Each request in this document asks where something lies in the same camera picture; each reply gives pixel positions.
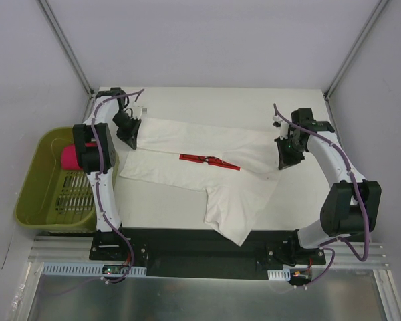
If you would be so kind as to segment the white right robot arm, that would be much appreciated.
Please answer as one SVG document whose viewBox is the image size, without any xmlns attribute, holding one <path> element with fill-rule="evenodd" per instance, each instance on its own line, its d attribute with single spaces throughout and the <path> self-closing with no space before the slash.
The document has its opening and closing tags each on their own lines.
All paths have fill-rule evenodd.
<svg viewBox="0 0 401 321">
<path fill-rule="evenodd" d="M 310 108 L 299 108 L 284 117 L 276 110 L 273 124 L 279 129 L 275 139 L 280 170 L 298 165 L 312 154 L 329 184 L 329 192 L 319 219 L 297 231 L 297 241 L 287 247 L 288 258 L 301 264 L 311 249 L 340 240 L 348 243 L 353 235 L 363 235 L 368 247 L 377 221 L 382 189 L 377 181 L 361 174 L 338 142 L 334 127 L 316 120 Z"/>
</svg>

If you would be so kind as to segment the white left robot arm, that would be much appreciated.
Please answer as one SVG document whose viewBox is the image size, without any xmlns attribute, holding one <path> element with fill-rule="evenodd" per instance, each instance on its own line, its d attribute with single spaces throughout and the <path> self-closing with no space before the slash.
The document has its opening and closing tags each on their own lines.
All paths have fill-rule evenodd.
<svg viewBox="0 0 401 321">
<path fill-rule="evenodd" d="M 87 176 L 94 195 L 96 231 L 99 233 L 119 235 L 122 226 L 113 186 L 117 152 L 109 123 L 117 126 L 117 138 L 136 150 L 142 109 L 135 104 L 144 91 L 127 93 L 114 87 L 98 92 L 89 116 L 72 128 L 76 161 Z"/>
</svg>

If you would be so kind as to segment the white t shirt red print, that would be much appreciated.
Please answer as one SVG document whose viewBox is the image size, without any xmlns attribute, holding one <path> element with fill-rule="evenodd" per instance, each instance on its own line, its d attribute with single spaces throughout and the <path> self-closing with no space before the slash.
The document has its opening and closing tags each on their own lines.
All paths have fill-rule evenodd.
<svg viewBox="0 0 401 321">
<path fill-rule="evenodd" d="M 204 223 L 241 246 L 281 173 L 272 131 L 145 118 L 125 179 L 204 191 Z"/>
</svg>

